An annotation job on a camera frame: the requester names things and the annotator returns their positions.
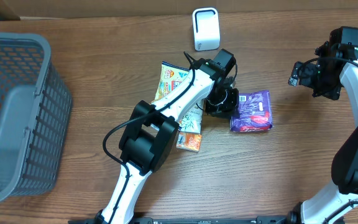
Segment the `white floral tube gold cap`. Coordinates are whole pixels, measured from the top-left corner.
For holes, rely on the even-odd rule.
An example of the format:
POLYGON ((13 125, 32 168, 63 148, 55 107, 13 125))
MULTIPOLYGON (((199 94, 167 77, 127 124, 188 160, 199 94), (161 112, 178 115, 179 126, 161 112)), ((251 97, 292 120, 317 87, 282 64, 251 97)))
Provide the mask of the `white floral tube gold cap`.
POLYGON ((201 133, 204 100, 200 100, 179 121, 181 131, 185 133, 201 133))

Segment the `yellow snack bag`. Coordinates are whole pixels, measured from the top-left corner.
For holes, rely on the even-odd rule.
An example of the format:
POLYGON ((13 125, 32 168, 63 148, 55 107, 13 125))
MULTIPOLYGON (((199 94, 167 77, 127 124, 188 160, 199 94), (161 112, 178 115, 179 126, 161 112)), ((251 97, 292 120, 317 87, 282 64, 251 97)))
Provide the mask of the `yellow snack bag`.
POLYGON ((188 75, 189 69, 162 62, 160 81, 152 102, 162 99, 173 91, 188 75))

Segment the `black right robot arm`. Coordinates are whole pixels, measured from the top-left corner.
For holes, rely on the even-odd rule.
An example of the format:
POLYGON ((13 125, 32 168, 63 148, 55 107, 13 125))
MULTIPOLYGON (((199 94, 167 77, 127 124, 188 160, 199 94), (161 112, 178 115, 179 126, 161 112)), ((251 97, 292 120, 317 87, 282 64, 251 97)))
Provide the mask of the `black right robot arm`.
POLYGON ((315 50, 315 58, 296 62, 288 84, 312 89, 313 97, 338 100, 345 90, 355 129, 335 154, 331 180, 313 197, 298 203, 287 223, 343 223, 358 207, 358 28, 341 26, 315 50))

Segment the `red purple pad package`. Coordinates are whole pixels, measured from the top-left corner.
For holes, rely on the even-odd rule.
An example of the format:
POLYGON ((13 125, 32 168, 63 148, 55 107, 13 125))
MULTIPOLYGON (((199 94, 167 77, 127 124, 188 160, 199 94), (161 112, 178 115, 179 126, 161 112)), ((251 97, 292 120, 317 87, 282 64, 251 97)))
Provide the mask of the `red purple pad package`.
POLYGON ((230 120, 233 132, 268 131, 273 127, 270 92, 240 93, 237 114, 230 120))

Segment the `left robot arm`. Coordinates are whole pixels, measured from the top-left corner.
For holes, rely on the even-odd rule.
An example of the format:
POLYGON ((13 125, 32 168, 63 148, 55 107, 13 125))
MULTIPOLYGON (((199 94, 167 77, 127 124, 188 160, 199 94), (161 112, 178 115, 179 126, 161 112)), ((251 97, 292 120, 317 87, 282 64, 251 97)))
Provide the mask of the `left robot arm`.
POLYGON ((94 223, 129 223, 135 203, 147 178, 166 161, 180 120, 199 101, 211 116, 231 119, 237 113, 239 92, 229 76, 237 62, 232 53, 221 49, 213 59, 195 60, 186 78, 168 95, 149 104, 136 104, 128 121, 114 127, 104 137, 104 153, 119 163, 121 170, 108 205, 100 210, 94 223))

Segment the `small orange box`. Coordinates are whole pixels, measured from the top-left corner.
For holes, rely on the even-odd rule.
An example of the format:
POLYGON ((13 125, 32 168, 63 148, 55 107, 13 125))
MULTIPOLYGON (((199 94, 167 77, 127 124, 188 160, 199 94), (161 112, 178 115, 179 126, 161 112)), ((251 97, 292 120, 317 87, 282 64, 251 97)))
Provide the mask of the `small orange box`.
POLYGON ((179 132, 176 147, 193 152, 199 152, 202 135, 179 132))

